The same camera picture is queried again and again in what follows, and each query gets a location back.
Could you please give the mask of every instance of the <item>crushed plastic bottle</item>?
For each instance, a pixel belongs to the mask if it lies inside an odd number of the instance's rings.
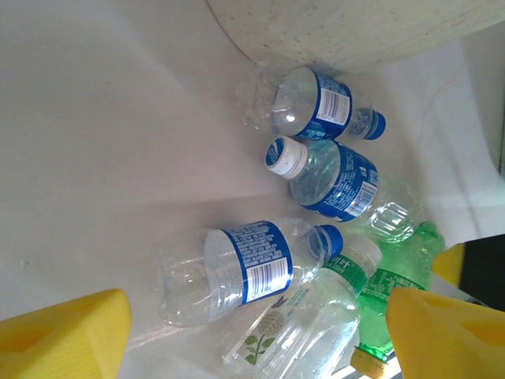
[[[224,357],[225,363],[258,378],[329,377],[357,330],[357,295],[381,258],[365,236],[346,238],[342,254],[325,263],[311,283],[279,296]]]
[[[155,248],[160,316],[181,328],[205,325],[242,304],[310,282],[339,236],[336,227],[302,219],[174,235]]]
[[[429,290],[436,256],[445,250],[445,241],[435,224],[422,223],[415,233],[400,243],[380,243],[383,261],[358,298],[361,307],[360,344],[351,364],[372,379],[383,376],[393,344],[386,325],[386,306],[394,287]]]
[[[265,133],[307,138],[375,140],[386,129],[385,117],[372,108],[358,87],[308,67],[267,65],[238,90],[246,125]]]
[[[268,170],[290,181],[294,200],[304,208],[373,238],[408,238],[421,218],[419,196],[364,156],[333,141],[310,146],[277,137],[267,150]]]

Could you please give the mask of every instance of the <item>blue bottle label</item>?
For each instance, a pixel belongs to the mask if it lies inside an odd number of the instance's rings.
[[[353,97],[349,87],[332,77],[314,73],[317,103],[309,124],[297,134],[300,138],[326,140],[338,137],[349,125]]]
[[[290,249],[268,221],[222,229],[237,252],[244,280],[242,304],[285,291],[293,278]]]
[[[340,151],[340,172],[335,184],[323,199],[305,208],[337,221],[351,221],[372,203],[379,175],[375,165],[364,156],[334,143]]]

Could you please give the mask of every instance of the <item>bottle label with leaf print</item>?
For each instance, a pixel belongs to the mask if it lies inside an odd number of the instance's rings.
[[[295,310],[309,300],[307,294],[310,291],[310,286],[305,285],[294,292],[290,298],[286,297],[288,294],[281,296],[247,335],[238,348],[238,354],[255,366],[269,352],[269,348],[289,323]]]

